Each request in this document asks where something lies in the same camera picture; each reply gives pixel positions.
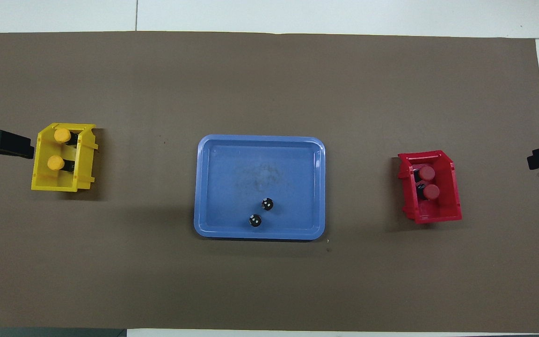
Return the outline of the yellow plastic storage bin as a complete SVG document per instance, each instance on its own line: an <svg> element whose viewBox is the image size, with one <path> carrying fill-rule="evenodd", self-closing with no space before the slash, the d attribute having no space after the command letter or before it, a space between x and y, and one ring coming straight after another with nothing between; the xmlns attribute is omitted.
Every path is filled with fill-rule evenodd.
<svg viewBox="0 0 539 337"><path fill-rule="evenodd" d="M54 140L57 128L68 128L79 135L76 147L69 147ZM34 168L32 173L32 190L53 190L61 192L78 192L89 190L95 182L93 175L94 154L98 150L96 136L93 132L95 124L53 123L43 128L37 136ZM73 173L52 171L47 168L47 160L52 155L59 155L75 162Z"/></svg>

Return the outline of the red push button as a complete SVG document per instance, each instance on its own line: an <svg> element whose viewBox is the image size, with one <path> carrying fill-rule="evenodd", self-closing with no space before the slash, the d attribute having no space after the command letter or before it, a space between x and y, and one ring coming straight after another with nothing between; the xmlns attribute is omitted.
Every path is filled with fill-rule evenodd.
<svg viewBox="0 0 539 337"><path fill-rule="evenodd" d="M415 183L431 183L436 177L436 171L432 166L421 166L413 170Z"/></svg>
<svg viewBox="0 0 539 337"><path fill-rule="evenodd" d="M416 194L421 200L436 200L440 196L440 188L433 183L419 183Z"/></svg>

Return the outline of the yellow push button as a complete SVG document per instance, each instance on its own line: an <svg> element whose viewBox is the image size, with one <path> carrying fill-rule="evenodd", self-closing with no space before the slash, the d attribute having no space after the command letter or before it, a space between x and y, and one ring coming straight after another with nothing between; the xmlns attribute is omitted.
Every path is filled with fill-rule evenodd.
<svg viewBox="0 0 539 337"><path fill-rule="evenodd" d="M60 127L54 131L54 140L69 147L76 147L78 144L79 135L71 132L68 128Z"/></svg>
<svg viewBox="0 0 539 337"><path fill-rule="evenodd" d="M52 171L67 171L73 173L75 170L75 162L66 160L59 155L52 155L47 160L47 168Z"/></svg>

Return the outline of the red plastic storage bin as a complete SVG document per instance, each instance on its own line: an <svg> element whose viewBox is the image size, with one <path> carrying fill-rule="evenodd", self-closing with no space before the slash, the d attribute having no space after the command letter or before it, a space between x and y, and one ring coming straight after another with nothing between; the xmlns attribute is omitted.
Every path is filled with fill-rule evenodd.
<svg viewBox="0 0 539 337"><path fill-rule="evenodd" d="M412 152L398 154L404 204L403 213L417 224L461 220L455 164L443 151ZM417 197L413 170L421 166L432 166L436 171L433 184L440 188L436 200L421 200Z"/></svg>

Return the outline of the brown paper table mat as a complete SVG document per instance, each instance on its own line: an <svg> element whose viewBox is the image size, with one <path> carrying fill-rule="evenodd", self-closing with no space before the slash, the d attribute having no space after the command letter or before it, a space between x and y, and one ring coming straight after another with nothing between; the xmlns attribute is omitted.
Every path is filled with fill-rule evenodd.
<svg viewBox="0 0 539 337"><path fill-rule="evenodd" d="M536 42L195 32L0 34L0 129L98 127L90 190L0 156L0 327L539 332ZM203 238L197 144L327 148L313 242ZM400 153L455 164L461 220L402 211Z"/></svg>

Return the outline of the blue plastic tray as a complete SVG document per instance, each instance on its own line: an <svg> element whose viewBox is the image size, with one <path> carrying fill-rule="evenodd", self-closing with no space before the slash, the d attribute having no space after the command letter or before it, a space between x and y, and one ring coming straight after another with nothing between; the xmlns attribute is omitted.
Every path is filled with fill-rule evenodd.
<svg viewBox="0 0 539 337"><path fill-rule="evenodd" d="M326 228L327 154L315 137L212 134L197 146L194 229L203 237L313 241ZM274 207L266 211L261 201ZM262 224L252 227L249 217Z"/></svg>

